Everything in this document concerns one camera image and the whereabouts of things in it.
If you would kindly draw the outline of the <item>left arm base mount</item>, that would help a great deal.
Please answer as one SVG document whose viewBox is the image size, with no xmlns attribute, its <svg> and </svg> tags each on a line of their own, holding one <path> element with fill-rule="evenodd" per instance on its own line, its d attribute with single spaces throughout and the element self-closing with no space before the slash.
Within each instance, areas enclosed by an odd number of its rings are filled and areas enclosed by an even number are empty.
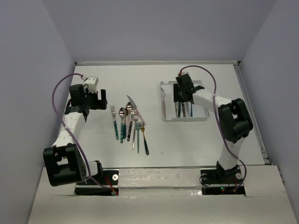
<svg viewBox="0 0 299 224">
<path fill-rule="evenodd" d="M 74 194 L 78 196 L 118 196 L 119 169 L 103 169 L 103 176 L 95 175 L 85 182 L 77 183 Z"/>
</svg>

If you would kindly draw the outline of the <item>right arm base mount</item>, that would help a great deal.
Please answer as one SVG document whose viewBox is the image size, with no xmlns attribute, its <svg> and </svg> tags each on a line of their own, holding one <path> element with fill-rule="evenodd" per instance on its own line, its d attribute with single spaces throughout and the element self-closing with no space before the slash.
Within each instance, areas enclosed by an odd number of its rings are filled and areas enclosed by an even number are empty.
<svg viewBox="0 0 299 224">
<path fill-rule="evenodd" d="M 199 182 L 202 185 L 202 195 L 245 195 L 243 176 L 238 168 L 228 176 L 217 176 L 216 169 L 203 169 L 200 171 Z"/>
</svg>

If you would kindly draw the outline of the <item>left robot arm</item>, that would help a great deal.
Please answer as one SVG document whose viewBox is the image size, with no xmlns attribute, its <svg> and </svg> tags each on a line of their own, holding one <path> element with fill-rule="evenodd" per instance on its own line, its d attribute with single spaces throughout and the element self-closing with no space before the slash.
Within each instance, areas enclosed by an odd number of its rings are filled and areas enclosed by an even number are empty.
<svg viewBox="0 0 299 224">
<path fill-rule="evenodd" d="M 51 147 L 45 148 L 43 159 L 51 186 L 84 182 L 99 184 L 104 178 L 99 161 L 87 161 L 78 145 L 80 132 L 90 110 L 107 108 L 106 91 L 98 91 L 92 83 L 69 87 L 70 100 L 66 105 L 63 127 Z"/>
</svg>

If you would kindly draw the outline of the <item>pink handled fork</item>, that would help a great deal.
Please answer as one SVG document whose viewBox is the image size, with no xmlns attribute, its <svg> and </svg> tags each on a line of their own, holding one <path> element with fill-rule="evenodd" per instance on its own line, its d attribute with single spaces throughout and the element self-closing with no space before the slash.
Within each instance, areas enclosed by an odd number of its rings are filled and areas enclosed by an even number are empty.
<svg viewBox="0 0 299 224">
<path fill-rule="evenodd" d="M 166 118 L 165 92 L 162 87 L 160 87 L 160 90 L 161 90 L 161 98 L 162 98 L 163 117 Z"/>
</svg>

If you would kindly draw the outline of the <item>gold fork green handle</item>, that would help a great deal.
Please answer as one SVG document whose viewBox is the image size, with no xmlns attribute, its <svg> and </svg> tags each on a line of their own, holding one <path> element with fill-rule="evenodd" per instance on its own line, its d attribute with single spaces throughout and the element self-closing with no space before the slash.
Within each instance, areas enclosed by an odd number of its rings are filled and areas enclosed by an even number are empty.
<svg viewBox="0 0 299 224">
<path fill-rule="evenodd" d="M 142 132 L 142 135 L 143 135 L 143 142 L 144 142 L 144 147 L 145 147 L 145 153 L 146 155 L 149 155 L 149 149 L 148 149 L 148 145 L 147 145 L 147 141 L 146 141 L 146 138 L 145 138 L 145 125 L 144 123 L 141 121 L 140 123 L 140 128 L 141 128 L 141 132 Z"/>
</svg>

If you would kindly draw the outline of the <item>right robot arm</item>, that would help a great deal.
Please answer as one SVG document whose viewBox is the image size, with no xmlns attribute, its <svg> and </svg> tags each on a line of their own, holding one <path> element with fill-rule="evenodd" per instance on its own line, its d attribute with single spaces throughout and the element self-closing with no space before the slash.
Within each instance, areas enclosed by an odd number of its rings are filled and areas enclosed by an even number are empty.
<svg viewBox="0 0 299 224">
<path fill-rule="evenodd" d="M 194 86 L 187 73 L 178 75 L 176 81 L 175 99 L 202 106 L 213 112 L 223 140 L 216 168 L 201 171 L 202 184 L 228 184 L 233 179 L 237 184 L 242 184 L 244 175 L 236 177 L 241 173 L 238 166 L 241 163 L 239 153 L 244 139 L 253 129 L 245 102 L 241 98 L 232 100 L 220 97 L 216 91 L 210 92 L 201 85 Z"/>
</svg>

